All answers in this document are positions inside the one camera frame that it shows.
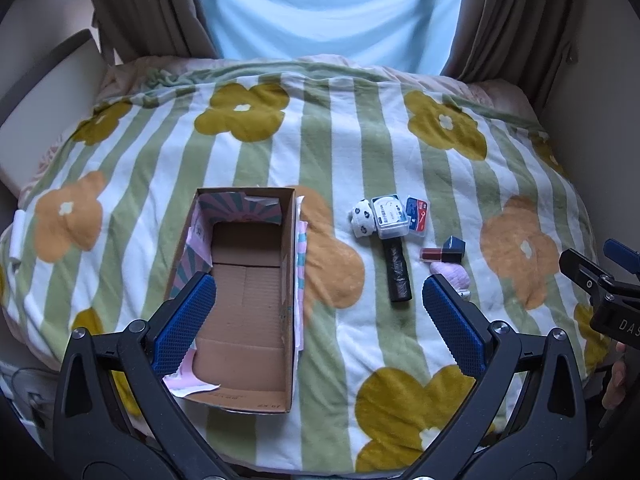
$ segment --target striped blanket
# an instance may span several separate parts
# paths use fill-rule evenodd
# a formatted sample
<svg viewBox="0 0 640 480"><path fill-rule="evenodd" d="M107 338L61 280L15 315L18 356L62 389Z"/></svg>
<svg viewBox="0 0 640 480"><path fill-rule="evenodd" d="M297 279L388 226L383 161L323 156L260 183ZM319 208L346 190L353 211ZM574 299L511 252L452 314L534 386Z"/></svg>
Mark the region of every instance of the striped blanket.
<svg viewBox="0 0 640 480"><path fill-rule="evenodd" d="M397 193L430 201L425 246L466 241L472 301L491 319L564 329L585 378L606 352L559 253L594 257L588 217L539 124L383 73L311 62L233 63L150 74L101 103L24 203L22 261L0 243L0 294L14 330L58 362L70 330L122 330L160 305L197 187L296 186L308 222L304 351L287 415L185 401L233 462L366 474L410 464L473 381L420 301L393 308L382 247L354 238L348 211ZM430 275L407 239L414 296ZM116 378L136 413L124 378ZM494 421L500 431L522 382Z"/></svg>

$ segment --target cardboard box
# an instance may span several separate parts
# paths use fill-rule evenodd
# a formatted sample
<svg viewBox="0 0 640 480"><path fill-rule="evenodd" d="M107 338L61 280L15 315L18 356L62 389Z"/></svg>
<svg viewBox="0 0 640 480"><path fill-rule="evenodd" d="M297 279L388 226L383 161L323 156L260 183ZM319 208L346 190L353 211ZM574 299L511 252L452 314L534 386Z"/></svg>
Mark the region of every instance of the cardboard box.
<svg viewBox="0 0 640 480"><path fill-rule="evenodd" d="M189 400L238 412L291 409L295 241L293 189L196 191L165 297L174 297L198 270L216 280L216 303L195 340L193 372L220 387Z"/></svg>

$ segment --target blue textured rubber pad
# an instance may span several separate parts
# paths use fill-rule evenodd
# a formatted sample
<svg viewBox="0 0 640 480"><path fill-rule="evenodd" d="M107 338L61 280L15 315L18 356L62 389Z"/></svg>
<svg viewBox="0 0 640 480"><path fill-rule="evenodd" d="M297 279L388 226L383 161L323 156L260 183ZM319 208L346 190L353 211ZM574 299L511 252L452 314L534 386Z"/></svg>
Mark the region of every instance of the blue textured rubber pad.
<svg viewBox="0 0 640 480"><path fill-rule="evenodd" d="M206 274L156 338L151 367L158 377L175 373L215 302L216 282Z"/></svg>
<svg viewBox="0 0 640 480"><path fill-rule="evenodd" d="M424 282L422 304L460 371L469 377L480 377L486 370L482 339L433 278Z"/></svg>

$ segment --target red lip gloss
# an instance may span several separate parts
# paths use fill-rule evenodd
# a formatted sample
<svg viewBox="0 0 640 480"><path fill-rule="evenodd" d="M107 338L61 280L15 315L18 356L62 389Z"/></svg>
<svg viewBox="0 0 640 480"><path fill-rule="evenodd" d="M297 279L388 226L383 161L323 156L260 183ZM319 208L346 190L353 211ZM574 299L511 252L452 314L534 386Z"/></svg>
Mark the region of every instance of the red lip gloss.
<svg viewBox="0 0 640 480"><path fill-rule="evenodd" d="M459 249L439 249L437 247L423 247L420 249L420 259L424 262L461 264L463 254L463 251Z"/></svg>

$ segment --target black cylindrical object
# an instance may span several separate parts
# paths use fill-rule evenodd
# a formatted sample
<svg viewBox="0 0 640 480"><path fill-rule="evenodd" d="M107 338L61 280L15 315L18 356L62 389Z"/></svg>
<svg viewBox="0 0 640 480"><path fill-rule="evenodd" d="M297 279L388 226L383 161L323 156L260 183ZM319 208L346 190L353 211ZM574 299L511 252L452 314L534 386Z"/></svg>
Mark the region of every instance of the black cylindrical object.
<svg viewBox="0 0 640 480"><path fill-rule="evenodd" d="M389 299L393 303L409 301L412 298L411 282L409 281L409 271L406 268L404 254L402 254L402 238L387 238L381 241L385 253Z"/></svg>

